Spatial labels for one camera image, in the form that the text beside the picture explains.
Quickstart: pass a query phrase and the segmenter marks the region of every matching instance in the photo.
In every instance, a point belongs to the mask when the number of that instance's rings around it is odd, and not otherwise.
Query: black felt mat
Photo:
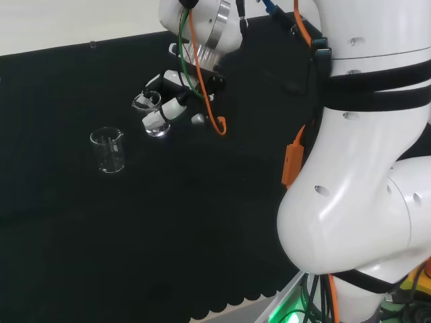
[[[176,67],[175,40],[0,58],[2,322],[188,322],[274,295],[296,273],[275,220],[286,145],[313,103],[285,91],[305,82],[305,49],[251,20],[222,68],[226,138],[138,138],[130,103]],[[89,135],[108,125],[126,134],[121,176],[96,171]]]

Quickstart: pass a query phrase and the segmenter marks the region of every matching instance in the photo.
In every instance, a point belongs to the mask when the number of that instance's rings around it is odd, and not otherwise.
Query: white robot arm
[[[183,16],[185,7],[178,0],[161,0],[159,4],[159,20],[160,23],[174,34],[179,33],[180,19]],[[202,0],[195,4],[193,8],[193,21],[195,26],[196,50],[200,68],[207,73],[214,73],[211,76],[217,81],[223,82],[216,75],[216,69],[220,59],[227,53],[240,48],[242,43],[242,34],[240,22],[245,22],[239,17],[236,8],[225,0]],[[182,32],[182,38],[191,40],[191,29],[189,24],[185,24]],[[170,52],[177,55],[173,51],[175,44],[171,45]],[[185,55],[185,63],[187,68],[195,69],[196,60],[192,42],[183,46]],[[195,77],[189,77],[188,83],[185,74],[180,71],[166,71],[163,75],[158,75],[152,79],[147,85],[154,87],[160,82],[169,84],[170,87],[179,87],[185,85],[185,91],[191,92],[191,86],[196,87],[199,80]],[[167,101],[159,111],[149,113],[143,120],[143,126],[148,133],[152,133],[154,129],[160,128],[165,122],[170,122],[178,118],[183,112],[187,111],[185,102],[179,104],[175,98]],[[207,120],[207,116],[203,113],[198,113],[191,118],[192,124],[201,124]]]
[[[430,119],[431,1],[315,3],[332,70],[316,143],[279,208],[280,242],[307,273],[393,285],[431,256],[431,157],[396,162]],[[177,34],[182,11],[161,0],[162,25]],[[224,0],[193,12],[199,63],[211,71],[239,48],[240,18]],[[340,320],[369,319],[385,292],[336,277]]]

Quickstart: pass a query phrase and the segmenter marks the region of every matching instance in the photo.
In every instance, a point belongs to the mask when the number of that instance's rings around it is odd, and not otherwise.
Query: black cable
[[[414,295],[415,295],[416,289],[418,288],[420,275],[422,274],[422,271],[425,269],[425,266],[426,266],[426,263],[422,264],[421,267],[419,267],[415,275],[415,278],[413,279],[413,285],[411,286],[409,300],[404,304],[404,306],[401,309],[397,311],[391,311],[391,310],[388,310],[387,308],[380,307],[380,310],[383,312],[380,318],[382,321],[389,320],[391,318],[402,319],[404,315],[407,316],[408,321],[410,321],[410,305],[419,303],[414,301]]]
[[[325,295],[325,284],[323,282],[323,275],[320,276],[321,282],[321,312],[322,312],[322,323],[326,323],[326,295]]]
[[[418,323],[427,322],[431,318],[431,309],[416,308],[411,318],[413,319],[413,322],[418,322]]]
[[[180,26],[178,27],[178,35],[181,38],[183,37],[183,35],[181,34],[181,20],[183,20],[183,14],[184,14],[184,9],[183,9],[183,12],[181,13]],[[181,75],[180,60],[178,59],[179,52],[180,52],[180,42],[179,40],[177,40],[176,41],[176,69],[178,70],[178,78],[180,79],[181,86],[185,87],[186,85],[184,84],[183,77]]]
[[[416,289],[418,288],[420,275],[422,274],[422,271],[424,271],[425,267],[426,267],[426,262],[423,263],[421,265],[421,267],[419,267],[418,272],[415,275],[415,279],[413,280],[413,286],[412,286],[411,291],[410,291],[409,303],[413,302],[413,298],[415,296]]]
[[[325,293],[327,296],[327,304],[329,304],[328,314],[331,313],[331,321],[335,323],[335,315],[334,315],[334,305],[332,300],[331,286],[329,285],[329,277],[328,275],[323,275],[323,282],[325,284]]]
[[[301,282],[301,305],[302,305],[302,308],[304,309],[306,308],[306,304],[308,303],[308,298],[310,297],[308,295],[308,291],[306,288],[307,277],[308,277],[308,274],[305,274]],[[310,311],[310,321],[312,323],[317,323],[317,322],[320,323],[322,320],[321,311],[313,303],[311,303],[310,306],[312,307]]]
[[[319,276],[315,275],[314,279],[312,280],[310,297],[308,298],[307,309],[305,311],[305,316],[304,316],[304,321],[303,321],[304,323],[308,323],[308,318],[310,317],[310,311],[311,311],[311,303],[312,303],[312,301],[314,299],[314,295],[316,293],[318,281],[319,281]]]
[[[419,269],[418,269],[418,271],[417,271],[417,273],[415,275],[415,278],[413,280],[413,286],[411,287],[411,290],[410,290],[409,301],[404,306],[404,310],[405,311],[403,311],[403,312],[405,312],[405,315],[407,316],[407,321],[408,322],[410,321],[410,304],[413,303],[413,301],[414,301],[415,292],[416,292],[416,289],[418,288],[419,278],[420,278],[420,275],[422,274],[422,271],[425,269],[425,267],[426,267],[426,262],[424,262],[419,267]]]
[[[305,314],[305,312],[303,310],[293,310],[293,311],[290,311],[289,313],[287,313],[285,316],[283,316],[281,318],[281,320],[278,321],[278,323],[282,323],[289,315],[292,315],[293,313],[303,313],[303,314]]]
[[[242,39],[246,40],[247,37],[247,21],[245,20],[245,0],[236,0],[236,8],[240,18],[240,31]]]

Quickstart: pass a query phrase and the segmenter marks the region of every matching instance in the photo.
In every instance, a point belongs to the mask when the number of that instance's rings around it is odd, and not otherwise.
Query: green light
[[[293,313],[288,318],[286,318],[286,323],[299,323],[299,317],[296,315],[296,313]]]
[[[272,312],[271,316],[269,317],[268,321],[272,320],[273,317],[276,315],[276,313],[278,313],[278,311],[280,310],[280,306],[278,306],[274,312]]]

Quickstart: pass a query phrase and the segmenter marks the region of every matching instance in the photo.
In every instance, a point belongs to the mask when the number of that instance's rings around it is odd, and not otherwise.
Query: small glass beaker
[[[143,91],[132,102],[132,107],[141,119],[150,112],[158,111],[161,105],[162,96],[156,91]]]
[[[141,125],[149,136],[161,137],[169,131],[170,123],[159,116],[160,113],[158,113],[159,109],[162,108],[162,96],[158,92],[142,92],[133,100],[132,107],[135,109]],[[143,119],[146,116],[149,116],[149,120],[144,122]],[[151,123],[151,125],[145,127],[145,123]]]
[[[117,173],[124,168],[123,133],[113,127],[97,129],[90,135],[99,170]]]

